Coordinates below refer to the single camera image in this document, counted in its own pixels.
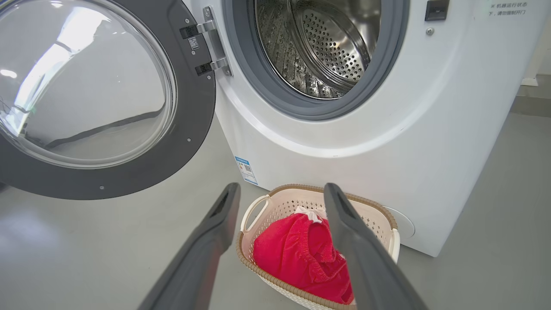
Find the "door hinge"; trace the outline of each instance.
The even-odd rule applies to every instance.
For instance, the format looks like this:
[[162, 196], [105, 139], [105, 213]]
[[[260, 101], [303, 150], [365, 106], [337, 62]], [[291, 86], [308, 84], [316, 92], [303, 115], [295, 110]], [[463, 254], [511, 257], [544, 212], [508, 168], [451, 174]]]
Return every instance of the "door hinge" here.
[[188, 39], [198, 34], [208, 33], [212, 52], [216, 60], [213, 60], [211, 63], [206, 63], [200, 66], [200, 68], [197, 67], [197, 74], [221, 69], [226, 76], [232, 76], [233, 73], [226, 59], [226, 51], [224, 50], [224, 45], [222, 45], [220, 35], [218, 34], [218, 25], [214, 17], [214, 10], [211, 6], [203, 8], [203, 17], [205, 18], [204, 23], [180, 29], [180, 34], [183, 39]]

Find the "gray floor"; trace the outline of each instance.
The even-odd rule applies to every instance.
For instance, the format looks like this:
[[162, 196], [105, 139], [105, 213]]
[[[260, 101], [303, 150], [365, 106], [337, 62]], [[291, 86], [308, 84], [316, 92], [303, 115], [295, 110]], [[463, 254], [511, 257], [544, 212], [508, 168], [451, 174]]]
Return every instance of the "gray floor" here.
[[520, 86], [511, 112], [551, 117], [551, 75], [538, 75], [538, 86]]
[[[437, 258], [402, 247], [398, 265], [430, 309], [548, 308], [551, 119], [510, 114]], [[168, 180], [104, 201], [0, 194], [0, 309], [134, 309], [216, 195], [246, 184], [217, 121]], [[211, 309], [300, 309], [222, 256]]]

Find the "wall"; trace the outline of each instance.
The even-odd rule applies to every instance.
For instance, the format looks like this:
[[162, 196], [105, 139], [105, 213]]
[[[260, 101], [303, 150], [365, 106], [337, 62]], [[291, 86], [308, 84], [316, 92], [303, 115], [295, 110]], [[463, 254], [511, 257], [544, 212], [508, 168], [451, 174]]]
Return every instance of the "wall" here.
[[551, 74], [551, 18], [547, 18], [539, 43], [526, 69], [522, 85], [537, 86], [537, 74]]

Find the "red cloth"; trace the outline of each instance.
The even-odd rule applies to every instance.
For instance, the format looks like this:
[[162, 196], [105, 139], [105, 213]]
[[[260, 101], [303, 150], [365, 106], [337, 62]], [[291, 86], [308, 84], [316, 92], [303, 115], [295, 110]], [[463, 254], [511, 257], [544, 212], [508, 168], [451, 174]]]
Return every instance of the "red cloth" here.
[[272, 223], [255, 240], [262, 270], [303, 291], [337, 303], [354, 299], [344, 258], [333, 247], [329, 223], [293, 214]]

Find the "plastic basket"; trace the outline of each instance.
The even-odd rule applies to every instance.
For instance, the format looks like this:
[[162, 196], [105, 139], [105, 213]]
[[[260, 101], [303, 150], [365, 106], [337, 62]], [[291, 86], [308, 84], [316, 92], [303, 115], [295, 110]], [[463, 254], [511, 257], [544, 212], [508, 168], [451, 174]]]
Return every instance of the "plastic basket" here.
[[[347, 194], [347, 198], [364, 223], [371, 228], [392, 259], [398, 261], [400, 235], [396, 220], [382, 205], [359, 196]], [[253, 210], [262, 202], [264, 206], [252, 223], [246, 227]], [[308, 309], [356, 309], [356, 305], [340, 304], [312, 295], [289, 285], [260, 269], [253, 258], [255, 239], [273, 222], [292, 215], [297, 206], [325, 208], [323, 189], [315, 186], [290, 184], [278, 187], [267, 195], [256, 199], [247, 209], [241, 222], [241, 233], [237, 237], [237, 255], [241, 262], [254, 271], [264, 282], [289, 299]]]

